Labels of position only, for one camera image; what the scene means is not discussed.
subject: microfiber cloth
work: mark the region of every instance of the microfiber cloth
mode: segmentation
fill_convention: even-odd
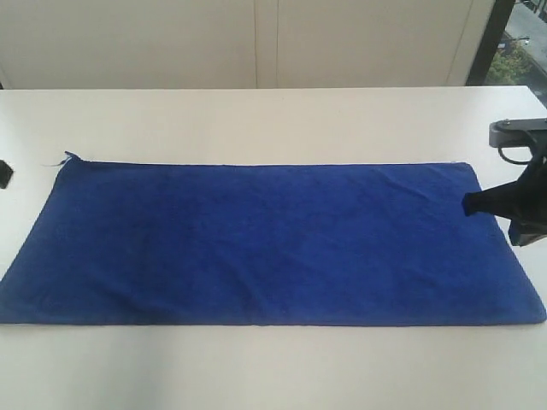
[[[0,322],[510,325],[545,320],[464,163],[82,161],[0,283]]]

